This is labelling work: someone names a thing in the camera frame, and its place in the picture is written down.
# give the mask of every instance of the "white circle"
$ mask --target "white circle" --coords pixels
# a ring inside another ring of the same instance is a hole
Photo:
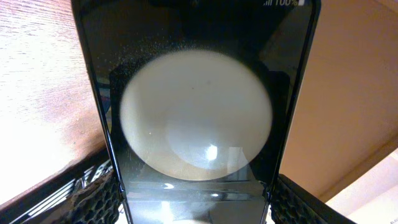
[[[136,73],[123,93],[120,122],[131,148],[155,170],[210,180],[255,158],[271,131],[272,107],[243,64],[188,50],[161,56]]]

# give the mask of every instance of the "brown panel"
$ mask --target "brown panel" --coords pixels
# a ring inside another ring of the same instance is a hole
[[[0,1],[0,204],[103,148],[69,0]]]
[[[280,171],[317,197],[398,133],[398,15],[322,3]]]

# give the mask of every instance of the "smartphone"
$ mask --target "smartphone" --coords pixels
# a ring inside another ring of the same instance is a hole
[[[72,0],[129,223],[265,223],[316,0]]]

